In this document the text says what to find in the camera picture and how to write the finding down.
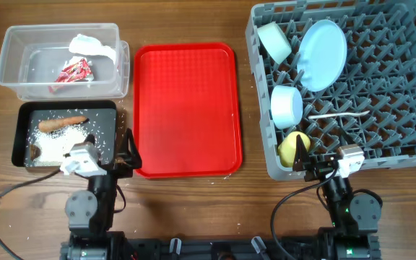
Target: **black tray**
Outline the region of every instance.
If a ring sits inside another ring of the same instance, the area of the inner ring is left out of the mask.
[[[115,152],[116,105],[110,100],[64,101],[64,102],[28,102],[20,106],[19,118],[12,149],[12,164],[27,169],[46,169],[60,166],[35,166],[30,160],[30,142],[41,120],[58,117],[86,116],[88,121],[80,124],[87,133],[96,136],[96,147],[101,151],[101,163],[111,163]]]

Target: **red candy wrapper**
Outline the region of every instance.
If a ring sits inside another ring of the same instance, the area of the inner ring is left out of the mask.
[[[85,58],[80,59],[77,63],[67,66],[62,69],[60,75],[56,79],[56,82],[76,82],[82,79],[92,81],[94,79],[91,68],[87,64]],[[49,86],[49,92],[54,93],[63,86]]]

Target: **white cup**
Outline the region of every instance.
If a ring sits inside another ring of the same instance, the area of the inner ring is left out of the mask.
[[[272,90],[271,114],[278,129],[299,124],[303,117],[303,99],[298,89],[276,86]]]
[[[287,37],[275,22],[258,28],[258,36],[276,63],[281,64],[292,53]]]

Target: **white granules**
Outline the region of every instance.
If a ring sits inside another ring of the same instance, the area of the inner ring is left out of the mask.
[[[34,166],[58,166],[64,155],[69,153],[75,144],[86,139],[87,132],[79,125],[67,126],[52,133],[42,133],[38,128],[32,134],[34,145],[40,148],[41,154],[34,159]]]

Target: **brown object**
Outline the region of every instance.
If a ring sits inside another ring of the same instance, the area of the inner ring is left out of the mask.
[[[290,192],[310,185],[302,180],[274,181],[266,172],[258,95],[245,42],[251,7],[260,2],[270,0],[0,0],[0,53],[4,33],[11,25],[98,20],[113,20],[120,28],[120,40],[128,42],[132,50],[151,43],[222,41],[235,51],[244,158],[240,169],[226,180],[218,176],[149,181],[138,175],[121,179],[118,184],[128,203],[124,212],[114,216],[113,230],[124,231],[127,238],[166,241],[176,236],[251,240],[255,235],[266,240],[271,238],[269,220],[275,204]],[[116,100],[117,107],[126,107],[119,113],[127,117],[132,115],[131,94],[130,86],[123,102]],[[0,193],[10,184],[46,174],[27,173],[14,167],[9,158],[21,104],[12,90],[0,86],[0,133],[6,133],[0,134]],[[119,118],[120,126],[126,126]],[[128,127],[131,122],[125,121]],[[117,129],[119,143],[124,128]],[[416,168],[364,170],[352,174],[350,181],[354,189],[370,189],[383,198],[378,224],[383,259],[416,259]],[[7,194],[0,203],[1,239],[24,259],[59,259],[59,243],[67,242],[70,234],[66,200],[69,194],[85,189],[85,180],[58,174]],[[116,208],[122,206],[118,197]],[[275,225],[278,236],[315,235],[319,227],[332,226],[332,221],[312,190],[285,203]],[[12,259],[1,246],[0,259]]]
[[[34,144],[30,144],[30,160],[34,160],[41,155],[41,150]]]
[[[61,129],[72,124],[79,124],[87,120],[86,116],[72,116],[69,118],[44,120],[38,124],[38,128],[43,133],[50,133],[52,131]]]

